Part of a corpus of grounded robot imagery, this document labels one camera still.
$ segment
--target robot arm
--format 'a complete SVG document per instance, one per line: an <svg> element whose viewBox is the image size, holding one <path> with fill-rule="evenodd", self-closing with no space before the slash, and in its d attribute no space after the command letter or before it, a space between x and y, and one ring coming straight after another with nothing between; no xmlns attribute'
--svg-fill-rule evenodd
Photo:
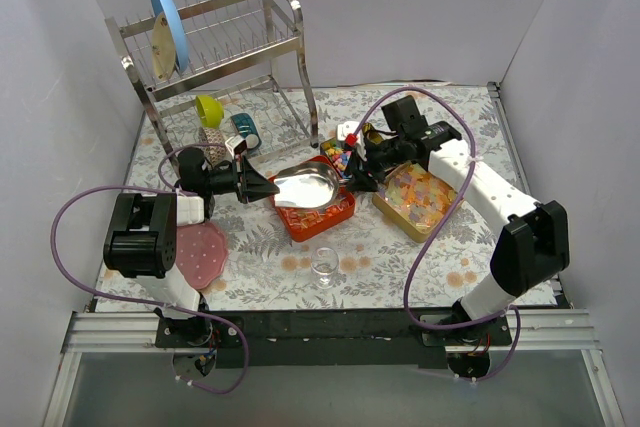
<svg viewBox="0 0 640 427"><path fill-rule="evenodd" d="M429 154L429 172L458 191L470 161L467 142L451 140ZM498 237L491 273L460 301L468 319L505 309L569 264L567 214L557 202L540 204L477 160L465 200Z"/></svg>
<svg viewBox="0 0 640 427"><path fill-rule="evenodd" d="M353 123L338 128L338 140L354 150L347 168L352 176L350 190L375 191L391 169L410 161L459 191L469 163L476 161L465 200L487 221L498 243L491 258L491 273L454 304L454 322L499 312L567 267L567 214L560 204L553 201L542 205L484 162L471 159L461 135L446 122L429 125L413 97L387 104L382 111L394 132L390 138L377 135L376 139L375 131L350 136Z"/></svg>
<svg viewBox="0 0 640 427"><path fill-rule="evenodd" d="M279 192L253 168L244 151L246 145L236 146L232 161L211 166L202 150L184 149L178 155L178 184L197 196L119 194L103 249L107 268L136 279L155 300L198 310L200 294L174 265L176 228L210 218L214 195L235 192L238 201L249 203Z"/></svg>

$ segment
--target table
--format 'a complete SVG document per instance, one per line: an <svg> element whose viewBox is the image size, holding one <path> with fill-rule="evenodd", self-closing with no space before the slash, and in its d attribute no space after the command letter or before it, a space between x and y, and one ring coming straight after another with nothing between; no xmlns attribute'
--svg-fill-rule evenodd
<svg viewBox="0 0 640 427"><path fill-rule="evenodd" d="M397 85L315 89L321 137L330 138L335 126L358 120L379 97ZM436 86L434 93L456 109L473 130L478 154L507 181L518 185L504 133L486 87ZM301 90L286 92L301 118L308 118ZM251 92L234 96L229 102L251 114L257 103ZM426 96L414 94L429 122L455 120ZM178 96L167 107L187 100ZM172 119L176 145L195 141L199 122L189 111ZM372 122L386 127L382 112ZM285 145L286 135L277 142ZM153 129L145 119L134 154L129 185L161 188L158 162L164 155ZM317 151L299 147L254 166L270 176L307 160ZM225 310L295 310L330 308L399 308L407 272L421 245L391 224L371 201L372 194L357 196L356 213L348 221L304 243L295 243L286 233L271 203L263 200L240 204L234 195L216 197L213 221L227 234L230 250L224 273L203 291L209 308ZM495 237L480 215L463 203L422 260L412 284L410 301L414 307L450 306L469 292L488 272ZM340 255L340 272L334 287L317 288L311 277L313 249L330 246ZM118 295L149 298L134 280L118 272L101 271L98 288ZM521 305L555 305L549 283L541 284L518 300ZM140 311L145 306L99 299L97 312Z"/></svg>

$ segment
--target blue plate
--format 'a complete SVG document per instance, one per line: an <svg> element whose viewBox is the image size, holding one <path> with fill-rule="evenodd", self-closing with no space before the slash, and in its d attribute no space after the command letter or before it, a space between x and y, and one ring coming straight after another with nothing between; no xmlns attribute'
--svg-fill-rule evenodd
<svg viewBox="0 0 640 427"><path fill-rule="evenodd" d="M169 30L176 45L176 66L179 72L184 72L189 65L189 48L187 47L187 37L184 35L184 28L180 20L180 14L176 9L173 0L151 0L153 15L157 17L164 12L169 23Z"/></svg>

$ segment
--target pink plate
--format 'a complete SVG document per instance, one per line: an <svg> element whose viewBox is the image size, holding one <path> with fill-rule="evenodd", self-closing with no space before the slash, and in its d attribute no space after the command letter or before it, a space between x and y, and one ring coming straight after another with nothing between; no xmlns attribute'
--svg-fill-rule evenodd
<svg viewBox="0 0 640 427"><path fill-rule="evenodd" d="M178 227L176 265L196 290L207 286L224 270L229 256L227 238L212 222Z"/></svg>

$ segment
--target dish rack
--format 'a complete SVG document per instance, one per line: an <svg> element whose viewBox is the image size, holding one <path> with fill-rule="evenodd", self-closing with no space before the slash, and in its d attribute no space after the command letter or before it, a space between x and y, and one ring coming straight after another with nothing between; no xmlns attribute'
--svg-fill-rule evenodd
<svg viewBox="0 0 640 427"><path fill-rule="evenodd" d="M134 23L125 19L123 26L113 17L105 19L122 67L165 152L174 151L177 144L197 142L199 121L194 89L266 62L269 75L215 91L213 97L223 104L226 102L225 117L245 111L246 105L252 107L250 115L258 117L254 122L263 140L257 149L260 156L305 142L314 148L318 146L318 114L307 74L302 10L298 0L285 1L291 15L287 15L276 0L195 0L193 3L185 0L178 14L188 40L189 65L183 73L176 71L164 80L156 78L152 69L153 13L150 11L144 19L138 16ZM302 122L276 81L274 60L289 52L297 55L309 109L308 124ZM163 102L180 94L191 97L180 99L182 102L170 107L166 106L170 102ZM183 126L185 121L194 126L192 135L172 135L170 127ZM175 156L171 163L177 169Z"/></svg>

